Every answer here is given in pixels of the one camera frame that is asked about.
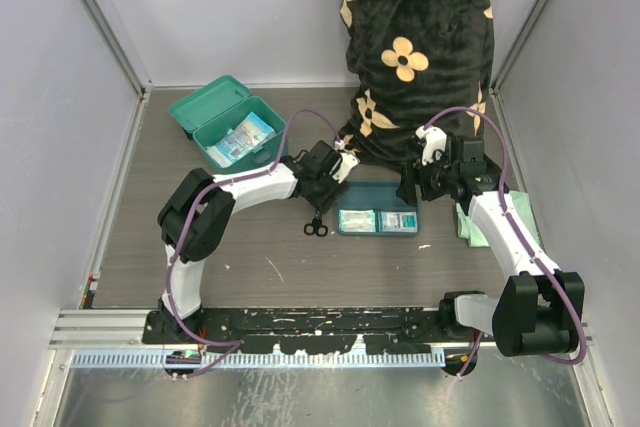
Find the black handled scissors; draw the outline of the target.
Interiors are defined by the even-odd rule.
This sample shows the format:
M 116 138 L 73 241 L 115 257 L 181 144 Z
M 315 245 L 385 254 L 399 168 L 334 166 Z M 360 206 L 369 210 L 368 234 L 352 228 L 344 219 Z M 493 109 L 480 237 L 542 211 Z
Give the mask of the black handled scissors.
M 316 210 L 311 221 L 304 225 L 303 232 L 306 236 L 316 236 L 320 238 L 328 235 L 329 229 L 323 221 L 323 214 L 319 210 Z

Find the dark teal divided tray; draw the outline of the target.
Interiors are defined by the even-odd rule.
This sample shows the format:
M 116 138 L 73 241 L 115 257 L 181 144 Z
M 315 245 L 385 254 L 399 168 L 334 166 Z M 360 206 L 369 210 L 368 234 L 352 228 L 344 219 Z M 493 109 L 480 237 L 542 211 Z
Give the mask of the dark teal divided tray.
M 334 205 L 334 225 L 344 236 L 409 237 L 420 232 L 420 213 L 397 196 L 398 182 L 352 182 Z

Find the teal white sachet packet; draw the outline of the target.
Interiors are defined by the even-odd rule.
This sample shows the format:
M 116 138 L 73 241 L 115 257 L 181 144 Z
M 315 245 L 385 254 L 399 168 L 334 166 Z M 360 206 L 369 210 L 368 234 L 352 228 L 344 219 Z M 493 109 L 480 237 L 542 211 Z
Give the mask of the teal white sachet packet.
M 413 211 L 381 211 L 379 213 L 380 231 L 386 233 L 417 233 L 418 216 Z

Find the white gauze pad stack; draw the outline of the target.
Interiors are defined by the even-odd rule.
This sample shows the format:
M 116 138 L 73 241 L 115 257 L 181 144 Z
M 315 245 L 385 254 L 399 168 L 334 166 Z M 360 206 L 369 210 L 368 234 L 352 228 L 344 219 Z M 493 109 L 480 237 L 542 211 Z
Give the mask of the white gauze pad stack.
M 374 233 L 376 213 L 374 210 L 339 210 L 338 226 L 343 233 Z

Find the large blue cotton pack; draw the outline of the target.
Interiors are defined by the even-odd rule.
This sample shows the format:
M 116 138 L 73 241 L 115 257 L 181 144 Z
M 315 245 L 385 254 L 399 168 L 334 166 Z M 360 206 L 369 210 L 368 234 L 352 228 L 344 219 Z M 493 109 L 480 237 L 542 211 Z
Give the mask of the large blue cotton pack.
M 228 168 L 246 157 L 276 134 L 275 129 L 255 112 L 250 112 L 237 127 L 217 143 L 205 148 L 205 153 L 218 166 Z

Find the teal medicine kit box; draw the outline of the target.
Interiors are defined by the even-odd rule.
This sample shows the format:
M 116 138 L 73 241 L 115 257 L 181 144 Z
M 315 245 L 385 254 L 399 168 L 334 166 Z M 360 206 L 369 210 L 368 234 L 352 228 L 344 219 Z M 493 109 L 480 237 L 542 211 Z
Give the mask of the teal medicine kit box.
M 216 172 L 265 167 L 277 156 L 286 121 L 262 98 L 224 75 L 169 107 Z

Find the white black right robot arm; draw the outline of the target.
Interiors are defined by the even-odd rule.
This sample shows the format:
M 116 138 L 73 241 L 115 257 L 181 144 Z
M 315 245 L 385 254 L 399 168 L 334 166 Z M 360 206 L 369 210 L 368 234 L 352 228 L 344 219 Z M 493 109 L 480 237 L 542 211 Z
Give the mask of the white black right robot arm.
M 404 164 L 398 196 L 410 205 L 450 197 L 485 237 L 506 280 L 497 299 L 479 291 L 446 293 L 439 306 L 442 335 L 459 341 L 481 331 L 506 357 L 559 360 L 582 348 L 584 283 L 561 270 L 528 231 L 483 140 L 438 127 L 421 127 L 415 136 L 422 154 Z

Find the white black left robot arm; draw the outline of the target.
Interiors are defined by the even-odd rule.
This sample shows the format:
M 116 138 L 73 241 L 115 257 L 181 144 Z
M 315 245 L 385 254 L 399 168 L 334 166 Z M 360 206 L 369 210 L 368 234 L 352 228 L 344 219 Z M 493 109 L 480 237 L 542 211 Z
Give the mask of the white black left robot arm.
M 347 178 L 358 165 L 357 156 L 344 150 L 341 141 L 335 146 L 319 141 L 296 157 L 281 156 L 267 167 L 234 175 L 189 172 L 158 215 L 168 261 L 162 294 L 162 305 L 170 312 L 165 332 L 178 343 L 199 334 L 195 313 L 202 306 L 204 264 L 233 215 L 270 201 L 303 198 L 314 209 L 304 233 L 324 237 L 328 227 L 323 216 L 348 190 Z

